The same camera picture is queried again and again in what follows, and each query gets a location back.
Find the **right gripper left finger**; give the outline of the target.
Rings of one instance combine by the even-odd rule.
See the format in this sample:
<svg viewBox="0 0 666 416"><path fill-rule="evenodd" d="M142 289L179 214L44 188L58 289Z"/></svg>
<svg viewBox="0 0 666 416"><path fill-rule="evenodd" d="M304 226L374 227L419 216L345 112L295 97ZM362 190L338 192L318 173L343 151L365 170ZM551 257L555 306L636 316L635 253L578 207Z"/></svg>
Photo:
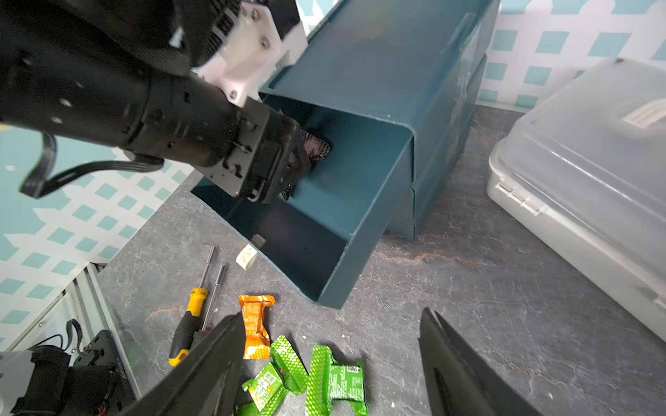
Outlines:
<svg viewBox="0 0 666 416"><path fill-rule="evenodd" d="M242 315L229 315L124 415L232 415L243 366Z"/></svg>

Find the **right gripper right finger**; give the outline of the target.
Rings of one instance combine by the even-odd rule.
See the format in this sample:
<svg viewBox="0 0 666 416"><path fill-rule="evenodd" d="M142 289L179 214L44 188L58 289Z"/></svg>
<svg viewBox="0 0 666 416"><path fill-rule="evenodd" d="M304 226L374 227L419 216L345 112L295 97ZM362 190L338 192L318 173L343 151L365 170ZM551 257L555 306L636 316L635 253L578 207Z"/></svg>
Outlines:
<svg viewBox="0 0 666 416"><path fill-rule="evenodd" d="M419 345L431 414L539 414L429 308L421 314Z"/></svg>

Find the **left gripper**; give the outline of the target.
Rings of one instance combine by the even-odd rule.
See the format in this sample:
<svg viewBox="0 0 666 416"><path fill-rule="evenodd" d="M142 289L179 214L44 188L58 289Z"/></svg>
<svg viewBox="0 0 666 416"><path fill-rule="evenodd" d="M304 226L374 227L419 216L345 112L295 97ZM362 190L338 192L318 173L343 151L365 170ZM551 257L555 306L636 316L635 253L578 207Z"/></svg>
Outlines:
<svg viewBox="0 0 666 416"><path fill-rule="evenodd" d="M299 124L250 99L229 149L213 166L196 170L236 199L270 204L312 169Z"/></svg>

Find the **teal three-drawer cabinet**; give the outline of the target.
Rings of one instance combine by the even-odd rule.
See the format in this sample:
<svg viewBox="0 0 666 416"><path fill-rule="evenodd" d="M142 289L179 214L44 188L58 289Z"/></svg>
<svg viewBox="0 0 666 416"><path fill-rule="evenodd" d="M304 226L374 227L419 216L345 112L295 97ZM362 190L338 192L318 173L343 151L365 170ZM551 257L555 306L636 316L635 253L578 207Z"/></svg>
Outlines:
<svg viewBox="0 0 666 416"><path fill-rule="evenodd" d="M194 194L310 300L341 309L383 232L415 240L465 145L496 1L343 1L264 102L330 155L289 199Z"/></svg>

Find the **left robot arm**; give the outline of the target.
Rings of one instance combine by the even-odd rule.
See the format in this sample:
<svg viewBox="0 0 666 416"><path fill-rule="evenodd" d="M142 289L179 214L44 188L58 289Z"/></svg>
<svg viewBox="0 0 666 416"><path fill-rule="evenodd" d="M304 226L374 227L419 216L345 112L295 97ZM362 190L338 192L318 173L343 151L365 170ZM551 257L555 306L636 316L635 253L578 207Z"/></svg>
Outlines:
<svg viewBox="0 0 666 416"><path fill-rule="evenodd" d="M237 199L289 195L314 140L258 90L307 46L293 1L4 1L1 121L43 140L22 194L177 161Z"/></svg>

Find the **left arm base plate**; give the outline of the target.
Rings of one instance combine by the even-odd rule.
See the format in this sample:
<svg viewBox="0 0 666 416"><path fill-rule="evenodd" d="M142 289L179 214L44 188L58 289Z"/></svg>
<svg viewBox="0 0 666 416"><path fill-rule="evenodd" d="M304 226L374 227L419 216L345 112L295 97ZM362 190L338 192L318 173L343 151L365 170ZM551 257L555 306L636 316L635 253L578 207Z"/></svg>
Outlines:
<svg viewBox="0 0 666 416"><path fill-rule="evenodd" d="M94 336L93 340L82 349L81 355L73 359L72 366L109 367L118 375L121 388L116 391L116 395L119 400L126 404L140 398L126 354L109 329L103 329Z"/></svg>

